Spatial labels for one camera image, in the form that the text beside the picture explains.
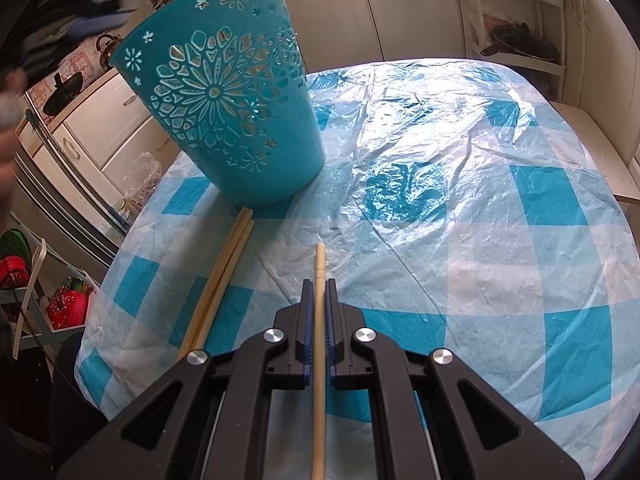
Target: triangular cutout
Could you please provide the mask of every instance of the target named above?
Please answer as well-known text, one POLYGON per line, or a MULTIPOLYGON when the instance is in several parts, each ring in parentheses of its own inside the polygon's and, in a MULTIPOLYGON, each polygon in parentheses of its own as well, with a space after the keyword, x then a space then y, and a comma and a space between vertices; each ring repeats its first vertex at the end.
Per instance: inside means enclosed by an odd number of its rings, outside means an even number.
POLYGON ((476 431, 487 450, 495 449, 518 437, 517 426, 469 381, 460 381, 458 389, 471 415, 476 431))
POLYGON ((122 430, 122 437, 138 446, 153 450, 158 445, 182 383, 171 383, 153 402, 122 430))

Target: tablecloth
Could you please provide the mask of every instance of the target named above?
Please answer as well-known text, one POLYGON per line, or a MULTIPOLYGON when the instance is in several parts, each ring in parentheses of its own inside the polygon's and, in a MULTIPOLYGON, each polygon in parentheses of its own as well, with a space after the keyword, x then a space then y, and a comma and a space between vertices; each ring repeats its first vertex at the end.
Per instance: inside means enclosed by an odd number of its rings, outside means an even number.
MULTIPOLYGON (((309 76, 327 154, 255 211, 206 344, 271 326, 313 275, 404 348, 447 347, 588 479, 640 410, 640 262, 571 128, 527 81, 473 60, 309 76)), ((113 418, 175 361, 235 209, 182 154, 136 219, 88 317, 76 377, 113 418)), ((327 478, 374 478, 365 392, 327 395, 327 478)), ((265 478, 308 478, 311 394, 274 394, 265 478)))

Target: frying pan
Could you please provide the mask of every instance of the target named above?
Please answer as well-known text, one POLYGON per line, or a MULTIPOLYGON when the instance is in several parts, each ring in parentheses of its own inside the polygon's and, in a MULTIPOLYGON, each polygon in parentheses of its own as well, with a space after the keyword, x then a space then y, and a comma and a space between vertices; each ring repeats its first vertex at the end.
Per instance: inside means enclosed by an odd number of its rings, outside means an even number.
POLYGON ((492 31, 495 43, 489 45, 480 54, 492 56, 501 51, 532 57, 542 61, 557 63, 560 55, 553 44, 532 34, 526 23, 519 25, 498 25, 492 31))

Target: metal screw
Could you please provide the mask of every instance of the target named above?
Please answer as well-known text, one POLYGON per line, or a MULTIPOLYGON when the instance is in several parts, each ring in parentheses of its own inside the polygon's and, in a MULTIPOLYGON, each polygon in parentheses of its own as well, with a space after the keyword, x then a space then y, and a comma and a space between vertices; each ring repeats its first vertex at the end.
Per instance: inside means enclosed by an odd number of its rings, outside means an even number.
POLYGON ((279 328, 270 328, 264 331, 264 340, 269 343, 277 343, 284 339, 284 332, 279 328))
POLYGON ((207 361, 207 353, 204 350, 192 350, 187 355, 187 362, 190 365, 201 365, 207 361))
POLYGON ((439 365, 448 365, 453 361, 453 354, 451 353, 451 350, 447 350, 446 348, 438 348, 437 350, 434 350, 431 356, 439 365))
POLYGON ((375 330, 368 327, 359 328, 356 330, 356 339, 363 343, 368 343, 376 338, 375 330))

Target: turquoise bin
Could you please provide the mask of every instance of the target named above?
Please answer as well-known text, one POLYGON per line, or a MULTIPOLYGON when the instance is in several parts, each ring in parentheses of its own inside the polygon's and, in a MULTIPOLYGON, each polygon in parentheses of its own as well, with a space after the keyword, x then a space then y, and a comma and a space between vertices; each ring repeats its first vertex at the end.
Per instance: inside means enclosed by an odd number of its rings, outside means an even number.
POLYGON ((324 164, 284 0, 174 0, 110 63, 235 205, 288 198, 324 164))

